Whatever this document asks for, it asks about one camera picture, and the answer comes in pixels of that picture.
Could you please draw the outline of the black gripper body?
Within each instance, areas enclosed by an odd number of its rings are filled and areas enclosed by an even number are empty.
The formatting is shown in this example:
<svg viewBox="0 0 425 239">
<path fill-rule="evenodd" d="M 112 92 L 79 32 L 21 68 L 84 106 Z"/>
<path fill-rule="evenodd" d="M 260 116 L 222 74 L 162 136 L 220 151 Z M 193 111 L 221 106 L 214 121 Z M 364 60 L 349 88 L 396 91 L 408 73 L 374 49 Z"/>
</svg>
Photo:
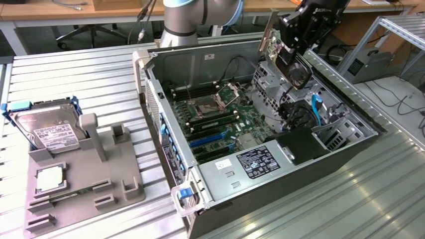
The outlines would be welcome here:
<svg viewBox="0 0 425 239">
<path fill-rule="evenodd" d="M 298 25 L 308 25 L 313 16 L 338 16 L 349 4 L 348 0 L 302 0 L 297 12 Z"/>
</svg>

